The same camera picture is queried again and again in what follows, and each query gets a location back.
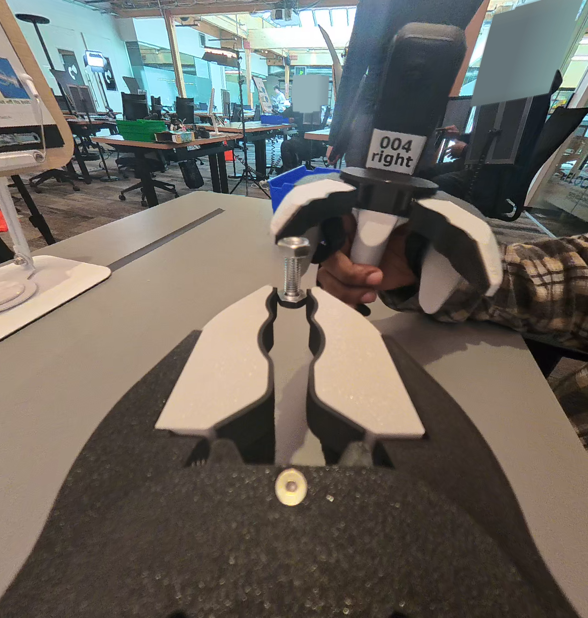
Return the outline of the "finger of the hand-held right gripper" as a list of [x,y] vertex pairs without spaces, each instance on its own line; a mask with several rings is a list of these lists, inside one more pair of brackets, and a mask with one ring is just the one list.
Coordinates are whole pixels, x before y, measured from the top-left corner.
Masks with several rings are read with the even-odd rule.
[[418,302],[426,314],[437,313],[463,283],[479,295],[493,296],[503,281],[499,244],[490,226],[449,200],[414,202],[411,231],[425,241]]
[[275,211],[270,230],[275,241],[305,237],[311,263],[322,263],[345,244],[343,218],[356,206],[357,189],[331,178],[294,186]]

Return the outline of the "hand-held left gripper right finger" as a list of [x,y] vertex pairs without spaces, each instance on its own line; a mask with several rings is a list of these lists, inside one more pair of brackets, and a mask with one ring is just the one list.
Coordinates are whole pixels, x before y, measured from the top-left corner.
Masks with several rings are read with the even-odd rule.
[[421,439],[422,421],[376,327],[321,288],[308,299],[312,432],[322,441]]

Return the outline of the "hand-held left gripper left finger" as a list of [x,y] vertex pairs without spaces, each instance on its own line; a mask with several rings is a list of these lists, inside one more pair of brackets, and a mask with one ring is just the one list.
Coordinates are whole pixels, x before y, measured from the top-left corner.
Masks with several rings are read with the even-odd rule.
[[269,350],[276,290],[266,285],[209,321],[177,379],[157,430],[180,436],[254,441],[273,421]]

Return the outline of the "blue divided parts bin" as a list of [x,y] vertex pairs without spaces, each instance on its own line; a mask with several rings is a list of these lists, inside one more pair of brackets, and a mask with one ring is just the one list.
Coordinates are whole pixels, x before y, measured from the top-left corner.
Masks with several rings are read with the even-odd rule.
[[284,172],[269,181],[272,211],[276,212],[284,197],[300,184],[324,180],[339,180],[340,170],[331,167],[316,167],[309,170],[305,165]]

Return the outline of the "silver hex bolt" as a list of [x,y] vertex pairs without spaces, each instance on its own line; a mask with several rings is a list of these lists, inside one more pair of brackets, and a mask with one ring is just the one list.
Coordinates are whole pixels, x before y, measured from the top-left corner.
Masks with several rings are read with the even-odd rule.
[[311,244],[306,237],[285,237],[277,241],[283,259],[283,289],[296,294],[301,288],[303,266],[311,254]]

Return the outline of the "person's right hand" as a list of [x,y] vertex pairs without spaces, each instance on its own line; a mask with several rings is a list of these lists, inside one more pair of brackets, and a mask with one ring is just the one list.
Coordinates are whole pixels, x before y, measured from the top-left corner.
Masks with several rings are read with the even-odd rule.
[[352,214],[344,215],[342,222],[345,243],[320,264],[316,279],[319,287],[355,307],[373,303],[381,292],[418,285],[418,279],[406,259],[408,226],[400,226],[391,233],[380,265],[375,267],[352,262],[350,252],[357,223]]

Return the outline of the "grey monitor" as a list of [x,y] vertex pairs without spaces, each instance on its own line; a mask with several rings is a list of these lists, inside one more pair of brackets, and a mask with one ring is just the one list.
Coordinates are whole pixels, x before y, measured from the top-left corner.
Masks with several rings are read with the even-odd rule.
[[514,164],[533,98],[477,106],[465,165]]

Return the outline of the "wooden desk with black legs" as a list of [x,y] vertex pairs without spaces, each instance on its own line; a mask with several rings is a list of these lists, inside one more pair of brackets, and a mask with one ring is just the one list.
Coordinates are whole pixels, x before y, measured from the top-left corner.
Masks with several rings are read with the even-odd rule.
[[294,126],[290,124],[263,124],[260,121],[251,122],[234,122],[225,126],[221,125],[217,128],[207,124],[199,123],[198,127],[203,127],[212,132],[227,134],[231,139],[245,144],[253,144],[255,178],[260,181],[265,181],[268,178],[269,169],[267,166],[267,146],[268,140],[277,137],[288,137],[290,132],[294,130]]
[[211,171],[211,183],[214,193],[230,193],[226,169],[225,152],[234,148],[234,140],[225,134],[195,140],[190,143],[141,143],[123,140],[120,135],[110,137],[94,137],[93,141],[100,145],[112,146],[123,153],[160,152],[173,155],[174,162],[187,159],[208,157]]

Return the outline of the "black office chair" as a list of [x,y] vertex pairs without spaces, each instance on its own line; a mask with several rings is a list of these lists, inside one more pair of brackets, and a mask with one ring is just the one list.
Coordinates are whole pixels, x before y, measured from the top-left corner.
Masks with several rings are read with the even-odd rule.
[[515,162],[489,166],[485,172],[477,203],[486,217],[511,221],[521,216],[535,175],[588,114],[588,106],[559,106],[549,112],[552,96],[562,81],[562,73],[557,70],[548,93],[533,98]]
[[167,166],[161,159],[147,153],[122,153],[115,160],[120,173],[132,172],[137,182],[119,193],[119,201],[126,201],[127,194],[138,190],[140,192],[141,205],[144,208],[157,205],[156,190],[162,190],[171,196],[178,198],[179,192],[173,183],[159,181],[155,178],[156,173],[163,173]]

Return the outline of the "black tripod with softbox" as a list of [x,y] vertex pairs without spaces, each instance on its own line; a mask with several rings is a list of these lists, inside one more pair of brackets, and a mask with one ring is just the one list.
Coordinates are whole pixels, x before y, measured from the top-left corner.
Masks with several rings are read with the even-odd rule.
[[251,182],[253,185],[257,186],[259,190],[264,194],[265,197],[269,198],[270,194],[267,190],[262,186],[262,181],[257,178],[257,174],[253,173],[252,168],[248,162],[248,149],[247,149],[247,138],[246,138],[246,121],[244,118],[244,105],[243,105],[243,76],[240,65],[240,53],[235,49],[227,49],[227,48],[205,48],[205,53],[203,55],[203,59],[207,62],[213,62],[223,67],[233,67],[236,65],[236,73],[237,73],[237,84],[238,84],[238,94],[239,94],[239,116],[240,116],[240,124],[242,129],[242,150],[243,150],[243,173],[238,178],[238,183],[234,187],[236,189],[241,182],[244,180],[245,183],[245,195],[249,196],[248,189],[249,183]]

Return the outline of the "green plastic crate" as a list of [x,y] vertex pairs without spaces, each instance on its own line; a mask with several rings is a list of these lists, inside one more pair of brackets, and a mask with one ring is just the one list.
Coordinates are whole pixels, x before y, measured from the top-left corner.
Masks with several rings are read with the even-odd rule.
[[156,135],[168,130],[165,121],[147,119],[117,120],[116,127],[123,140],[141,143],[156,142]]

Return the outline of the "white tablet stand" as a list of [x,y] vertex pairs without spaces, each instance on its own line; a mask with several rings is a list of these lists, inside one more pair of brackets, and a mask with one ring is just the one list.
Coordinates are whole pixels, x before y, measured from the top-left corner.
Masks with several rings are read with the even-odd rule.
[[0,209],[13,259],[0,265],[0,341],[104,282],[108,267],[50,255],[33,257],[7,186],[0,178]]

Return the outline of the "black easel legs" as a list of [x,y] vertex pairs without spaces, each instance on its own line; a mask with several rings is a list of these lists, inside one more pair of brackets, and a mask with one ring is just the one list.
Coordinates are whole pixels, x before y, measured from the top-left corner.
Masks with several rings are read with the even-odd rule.
[[22,178],[19,175],[12,175],[11,180],[15,188],[18,190],[20,197],[24,201],[29,211],[28,220],[34,228],[42,235],[47,245],[53,245],[57,243],[57,240],[52,235],[51,229],[48,223],[44,219],[42,213],[37,208],[32,196],[26,188]]

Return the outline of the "wood-backed display board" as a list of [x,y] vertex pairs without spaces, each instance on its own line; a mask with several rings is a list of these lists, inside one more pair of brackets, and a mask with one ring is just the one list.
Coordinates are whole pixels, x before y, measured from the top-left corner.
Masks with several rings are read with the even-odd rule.
[[6,1],[0,1],[0,183],[65,166],[73,138]]

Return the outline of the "black floor lamp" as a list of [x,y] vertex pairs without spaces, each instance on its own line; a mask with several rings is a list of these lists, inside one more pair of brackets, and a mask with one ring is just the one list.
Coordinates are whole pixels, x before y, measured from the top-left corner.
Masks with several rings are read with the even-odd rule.
[[42,25],[48,25],[50,23],[50,20],[46,17],[40,16],[40,15],[35,15],[35,14],[28,14],[28,13],[16,13],[15,17],[25,23],[30,23],[33,25],[34,30],[36,32],[36,36],[39,40],[39,43],[41,44],[43,53],[46,57],[46,60],[48,62],[48,66],[50,68],[50,72],[56,82],[56,85],[58,87],[58,90],[60,91],[60,96],[65,98],[66,97],[66,93],[64,91],[64,88],[62,86],[62,82],[60,81],[60,79],[58,78],[58,74],[56,73],[56,69],[53,63],[53,60],[51,58],[51,55],[49,53],[49,50],[46,46],[46,43],[44,41],[43,35],[41,33],[40,27]]

